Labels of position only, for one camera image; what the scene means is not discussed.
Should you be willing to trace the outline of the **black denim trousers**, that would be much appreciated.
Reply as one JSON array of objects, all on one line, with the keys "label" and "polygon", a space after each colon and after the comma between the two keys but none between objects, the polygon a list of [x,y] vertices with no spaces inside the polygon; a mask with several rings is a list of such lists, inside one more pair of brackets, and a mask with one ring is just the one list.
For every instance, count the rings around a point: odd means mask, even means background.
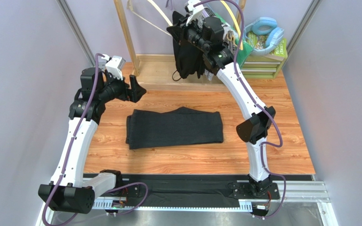
[{"label": "black denim trousers", "polygon": [[219,112],[187,107],[165,113],[135,109],[126,120],[125,142],[131,150],[223,141],[223,122]]}]

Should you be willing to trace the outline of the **cream plastic hanger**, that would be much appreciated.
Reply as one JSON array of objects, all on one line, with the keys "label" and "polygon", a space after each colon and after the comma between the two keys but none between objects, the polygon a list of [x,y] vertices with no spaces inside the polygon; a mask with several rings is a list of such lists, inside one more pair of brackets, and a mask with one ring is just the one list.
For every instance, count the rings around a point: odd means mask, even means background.
[{"label": "cream plastic hanger", "polygon": [[[143,2],[142,6],[147,6],[148,9],[146,9],[146,12],[152,13],[153,15],[159,16],[163,22],[165,22],[167,25],[172,25],[172,22],[170,21],[170,18],[166,15],[166,13],[160,8],[160,6],[155,3],[154,0],[141,0],[138,2]],[[168,31],[166,31],[161,26],[158,26],[155,22],[152,22],[151,20],[147,19],[143,15],[141,15],[138,10],[135,9],[136,5],[134,4],[133,0],[128,0],[126,3],[126,9],[130,11],[133,15],[135,15],[137,18],[141,19],[142,21],[146,22],[153,28],[157,29],[161,33],[171,36]]]}]

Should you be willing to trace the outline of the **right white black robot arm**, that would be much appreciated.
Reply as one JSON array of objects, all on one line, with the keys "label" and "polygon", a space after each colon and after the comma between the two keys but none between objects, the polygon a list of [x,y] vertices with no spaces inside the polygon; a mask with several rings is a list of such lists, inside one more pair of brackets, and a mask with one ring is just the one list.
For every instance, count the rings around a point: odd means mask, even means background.
[{"label": "right white black robot arm", "polygon": [[272,180],[265,170],[265,145],[271,118],[275,109],[261,106],[262,102],[250,88],[239,66],[234,63],[234,54],[224,40],[224,27],[216,16],[187,23],[188,17],[174,11],[173,24],[167,31],[173,38],[176,69],[180,77],[205,71],[214,74],[228,88],[241,109],[245,121],[236,127],[241,140],[247,145],[250,161],[249,190],[254,196],[271,191]]}]

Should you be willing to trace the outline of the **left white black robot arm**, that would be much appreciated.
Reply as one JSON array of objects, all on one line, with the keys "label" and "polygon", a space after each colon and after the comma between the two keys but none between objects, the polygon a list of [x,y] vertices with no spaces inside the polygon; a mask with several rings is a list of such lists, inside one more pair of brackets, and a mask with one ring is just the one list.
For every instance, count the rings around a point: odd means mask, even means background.
[{"label": "left white black robot arm", "polygon": [[102,170],[84,182],[83,171],[92,138],[100,123],[106,103],[115,99],[138,102],[144,89],[135,75],[129,81],[121,73],[115,75],[107,69],[84,69],[81,87],[69,107],[69,124],[65,146],[59,164],[50,182],[41,184],[39,197],[53,211],[87,214],[95,199],[106,193],[124,194],[126,187],[117,170]]}]

